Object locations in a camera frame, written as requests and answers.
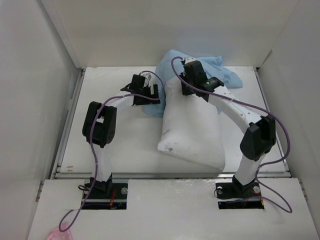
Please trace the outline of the pink plastic bag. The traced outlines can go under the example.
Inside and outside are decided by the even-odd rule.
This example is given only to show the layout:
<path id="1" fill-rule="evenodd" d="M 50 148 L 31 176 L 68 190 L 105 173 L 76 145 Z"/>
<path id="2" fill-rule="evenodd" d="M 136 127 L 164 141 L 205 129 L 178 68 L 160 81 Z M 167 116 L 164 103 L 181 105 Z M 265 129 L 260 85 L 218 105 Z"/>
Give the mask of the pink plastic bag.
<path id="1" fill-rule="evenodd" d="M 61 232 L 58 227 L 53 229 L 46 237 L 46 240 L 73 240 L 70 230 Z"/>

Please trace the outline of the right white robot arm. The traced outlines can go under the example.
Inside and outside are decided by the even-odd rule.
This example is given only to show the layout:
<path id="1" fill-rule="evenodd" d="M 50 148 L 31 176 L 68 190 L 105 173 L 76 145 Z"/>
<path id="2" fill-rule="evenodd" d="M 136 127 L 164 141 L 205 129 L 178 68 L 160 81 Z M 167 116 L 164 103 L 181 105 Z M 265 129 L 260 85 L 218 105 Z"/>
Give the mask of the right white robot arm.
<path id="1" fill-rule="evenodd" d="M 237 98 L 216 77 L 207 77 L 203 65 L 193 57 L 182 61 L 183 95 L 195 94 L 220 109 L 242 131 L 242 159 L 231 182 L 217 183 L 216 193 L 221 200 L 246 199 L 254 194 L 256 173 L 264 156 L 276 143 L 276 121 L 268 114 L 262 116 L 237 102 Z"/>

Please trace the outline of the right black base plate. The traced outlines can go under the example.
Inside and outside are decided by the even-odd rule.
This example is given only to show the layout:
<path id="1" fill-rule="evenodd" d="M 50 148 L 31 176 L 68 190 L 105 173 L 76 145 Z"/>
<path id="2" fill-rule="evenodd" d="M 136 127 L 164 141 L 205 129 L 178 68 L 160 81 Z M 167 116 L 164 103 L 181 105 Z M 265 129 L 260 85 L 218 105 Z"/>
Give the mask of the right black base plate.
<path id="1" fill-rule="evenodd" d="M 256 182 L 248 186 L 233 182 L 217 182 L 215 186 L 217 198 L 220 200 L 247 199 L 261 195 L 260 186 Z"/>

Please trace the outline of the white pillow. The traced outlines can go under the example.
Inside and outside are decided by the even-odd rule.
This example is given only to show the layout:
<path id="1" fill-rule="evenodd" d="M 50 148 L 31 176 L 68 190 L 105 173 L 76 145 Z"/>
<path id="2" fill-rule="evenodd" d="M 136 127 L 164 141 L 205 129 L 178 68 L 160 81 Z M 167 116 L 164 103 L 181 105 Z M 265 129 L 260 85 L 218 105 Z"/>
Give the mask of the white pillow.
<path id="1" fill-rule="evenodd" d="M 196 95 L 182 94 L 177 77 L 166 82 L 162 133 L 157 149 L 169 173 L 235 172 L 242 132 L 225 114 Z"/>

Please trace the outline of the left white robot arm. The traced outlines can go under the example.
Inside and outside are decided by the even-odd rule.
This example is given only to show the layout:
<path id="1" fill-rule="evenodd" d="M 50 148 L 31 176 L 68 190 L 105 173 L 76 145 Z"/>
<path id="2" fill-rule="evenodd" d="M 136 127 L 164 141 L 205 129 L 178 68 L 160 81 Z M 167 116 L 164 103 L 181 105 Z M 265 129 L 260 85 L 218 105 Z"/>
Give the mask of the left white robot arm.
<path id="1" fill-rule="evenodd" d="M 159 86 L 151 84 L 143 74 L 134 74 L 131 82 L 119 93 L 104 102 L 92 101 L 88 105 L 82 127 L 82 135 L 89 143 L 94 160 L 88 195 L 109 198 L 115 191 L 112 169 L 107 156 L 107 145 L 116 134 L 117 116 L 132 106 L 161 103 Z"/>

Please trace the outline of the light blue pillowcase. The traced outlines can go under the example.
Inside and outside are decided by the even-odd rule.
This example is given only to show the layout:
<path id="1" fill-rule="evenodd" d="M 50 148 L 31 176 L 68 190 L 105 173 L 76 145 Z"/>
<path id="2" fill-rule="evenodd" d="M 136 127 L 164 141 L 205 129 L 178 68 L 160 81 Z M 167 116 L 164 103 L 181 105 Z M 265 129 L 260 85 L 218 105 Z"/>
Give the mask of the light blue pillowcase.
<path id="1" fill-rule="evenodd" d="M 194 58 L 177 50 L 168 51 L 155 68 L 155 77 L 158 79 L 159 103 L 145 105 L 143 112 L 152 117 L 162 118 L 166 107 L 166 83 L 178 77 L 178 86 L 182 87 L 178 92 L 183 95 L 196 94 L 208 99 L 208 95 L 199 92 L 204 90 L 214 92 L 218 87 L 232 89 L 242 88 L 243 82 L 238 75 L 223 67 L 221 56 Z"/>

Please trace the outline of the aluminium front rail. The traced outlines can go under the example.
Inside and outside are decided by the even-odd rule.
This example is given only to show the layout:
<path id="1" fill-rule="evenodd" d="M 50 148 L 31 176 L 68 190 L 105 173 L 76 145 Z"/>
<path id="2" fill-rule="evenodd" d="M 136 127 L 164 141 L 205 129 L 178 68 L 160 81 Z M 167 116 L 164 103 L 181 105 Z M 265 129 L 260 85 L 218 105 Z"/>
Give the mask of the aluminium front rail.
<path id="1" fill-rule="evenodd" d="M 116 179 L 229 179 L 233 173 L 113 173 Z M 53 179 L 87 179 L 90 173 L 60 173 L 57 172 Z M 291 178 L 289 171 L 284 172 L 259 172 L 259 178 Z"/>

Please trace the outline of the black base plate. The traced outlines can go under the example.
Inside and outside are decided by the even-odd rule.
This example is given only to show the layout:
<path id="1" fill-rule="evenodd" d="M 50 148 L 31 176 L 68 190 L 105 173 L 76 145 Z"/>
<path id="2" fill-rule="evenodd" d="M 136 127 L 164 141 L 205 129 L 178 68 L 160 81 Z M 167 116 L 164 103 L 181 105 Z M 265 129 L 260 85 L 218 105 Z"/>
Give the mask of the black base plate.
<path id="1" fill-rule="evenodd" d="M 126 200 L 128 184 L 118 182 L 96 182 L 88 195 L 89 200 Z"/>
<path id="2" fill-rule="evenodd" d="M 220 200 L 247 199 L 261 195 L 260 186 L 256 182 L 248 186 L 233 182 L 217 182 L 215 186 L 217 198 Z"/>

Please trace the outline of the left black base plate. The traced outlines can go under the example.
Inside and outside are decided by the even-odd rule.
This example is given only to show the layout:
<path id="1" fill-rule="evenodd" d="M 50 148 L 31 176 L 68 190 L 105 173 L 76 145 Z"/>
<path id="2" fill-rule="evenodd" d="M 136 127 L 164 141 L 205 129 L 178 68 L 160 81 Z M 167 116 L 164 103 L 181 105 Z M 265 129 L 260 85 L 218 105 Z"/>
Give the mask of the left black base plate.
<path id="1" fill-rule="evenodd" d="M 96 182 L 88 195 L 89 200 L 126 200 L 128 184 L 118 182 Z"/>

